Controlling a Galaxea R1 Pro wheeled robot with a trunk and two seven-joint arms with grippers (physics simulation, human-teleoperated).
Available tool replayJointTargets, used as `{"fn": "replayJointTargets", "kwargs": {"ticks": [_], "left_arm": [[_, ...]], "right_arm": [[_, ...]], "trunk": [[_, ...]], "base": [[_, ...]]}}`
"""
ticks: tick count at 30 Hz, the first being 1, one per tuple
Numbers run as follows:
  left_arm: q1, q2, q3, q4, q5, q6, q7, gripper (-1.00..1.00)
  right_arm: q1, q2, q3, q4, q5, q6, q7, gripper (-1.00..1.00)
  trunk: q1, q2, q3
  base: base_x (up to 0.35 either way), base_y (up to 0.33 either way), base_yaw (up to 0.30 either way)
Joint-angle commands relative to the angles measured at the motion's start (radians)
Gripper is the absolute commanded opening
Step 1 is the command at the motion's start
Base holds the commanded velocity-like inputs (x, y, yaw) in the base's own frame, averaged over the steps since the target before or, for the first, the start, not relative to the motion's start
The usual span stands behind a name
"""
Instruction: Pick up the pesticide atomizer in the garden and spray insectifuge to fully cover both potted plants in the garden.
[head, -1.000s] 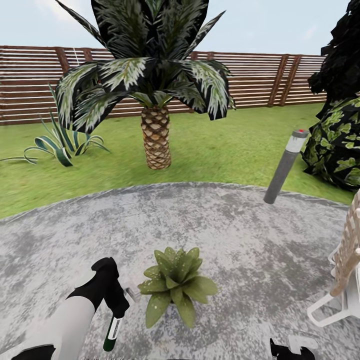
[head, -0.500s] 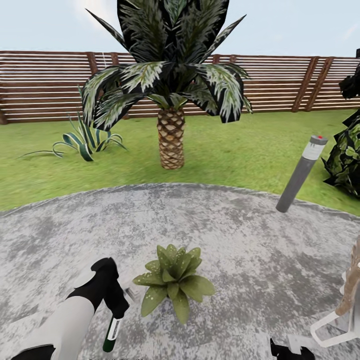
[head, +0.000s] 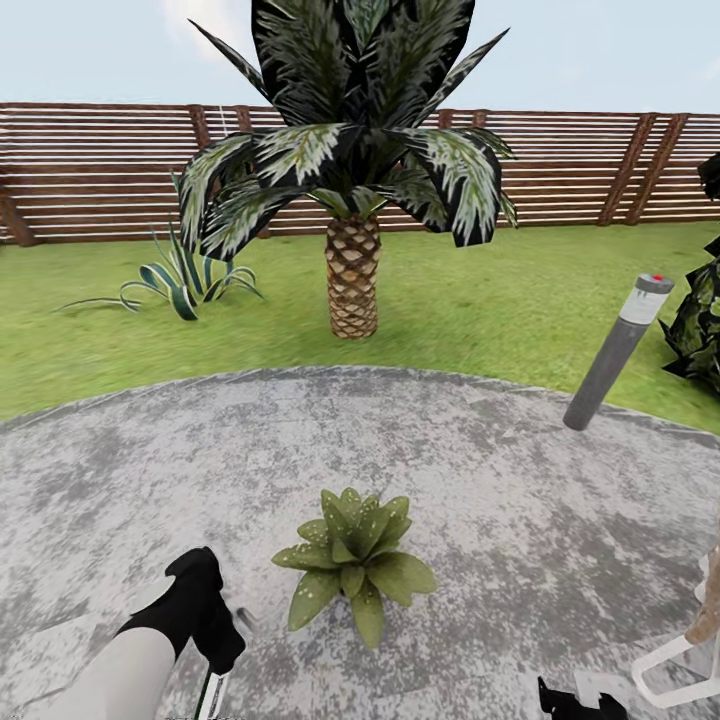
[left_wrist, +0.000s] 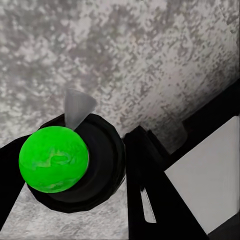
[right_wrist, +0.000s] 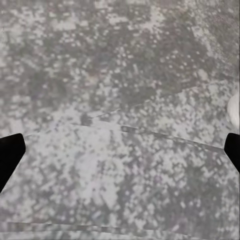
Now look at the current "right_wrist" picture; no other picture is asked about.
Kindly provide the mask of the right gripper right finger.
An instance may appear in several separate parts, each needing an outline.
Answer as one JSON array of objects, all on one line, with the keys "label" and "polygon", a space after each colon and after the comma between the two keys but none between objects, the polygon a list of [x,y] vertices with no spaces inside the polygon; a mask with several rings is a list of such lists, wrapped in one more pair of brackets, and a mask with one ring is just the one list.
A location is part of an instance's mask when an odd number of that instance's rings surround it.
[{"label": "right gripper right finger", "polygon": [[229,133],[227,135],[224,151],[240,173],[240,134]]}]

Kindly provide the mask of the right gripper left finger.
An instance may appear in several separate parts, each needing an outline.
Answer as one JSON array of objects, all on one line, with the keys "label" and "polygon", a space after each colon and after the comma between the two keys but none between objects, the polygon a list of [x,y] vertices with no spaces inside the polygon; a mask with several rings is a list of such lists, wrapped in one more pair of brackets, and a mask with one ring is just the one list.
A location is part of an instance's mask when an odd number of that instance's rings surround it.
[{"label": "right gripper left finger", "polygon": [[0,138],[0,193],[26,152],[22,133]]}]

